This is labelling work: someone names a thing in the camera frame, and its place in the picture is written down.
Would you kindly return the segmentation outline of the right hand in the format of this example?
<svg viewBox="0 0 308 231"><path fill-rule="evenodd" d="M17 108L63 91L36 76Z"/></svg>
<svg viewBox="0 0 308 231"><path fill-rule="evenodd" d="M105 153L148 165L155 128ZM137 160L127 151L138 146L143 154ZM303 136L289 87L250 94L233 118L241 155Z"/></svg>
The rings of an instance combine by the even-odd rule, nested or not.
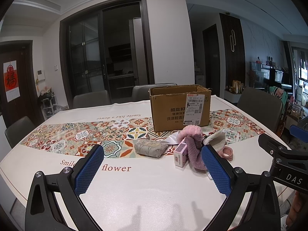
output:
<svg viewBox="0 0 308 231"><path fill-rule="evenodd" d="M289 214L285 221L288 228L290 228L296 222L296 219L302 212L303 213L307 212L307 210L304 210L306 205L307 205L307 195L296 191Z"/></svg>

